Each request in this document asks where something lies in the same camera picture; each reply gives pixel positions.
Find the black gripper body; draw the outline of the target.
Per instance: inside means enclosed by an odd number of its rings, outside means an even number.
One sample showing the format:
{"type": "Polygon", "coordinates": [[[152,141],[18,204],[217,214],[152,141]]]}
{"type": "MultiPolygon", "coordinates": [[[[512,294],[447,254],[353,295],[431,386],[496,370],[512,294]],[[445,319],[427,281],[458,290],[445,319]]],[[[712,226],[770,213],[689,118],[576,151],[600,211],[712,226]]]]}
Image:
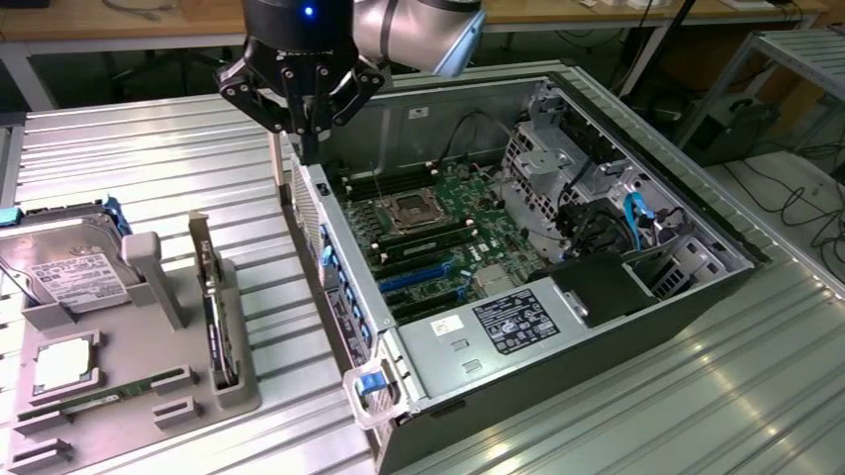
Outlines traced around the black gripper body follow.
{"type": "Polygon", "coordinates": [[[259,89],[302,96],[311,107],[317,71],[337,75],[362,65],[351,1],[245,1],[245,61],[259,89]]]}

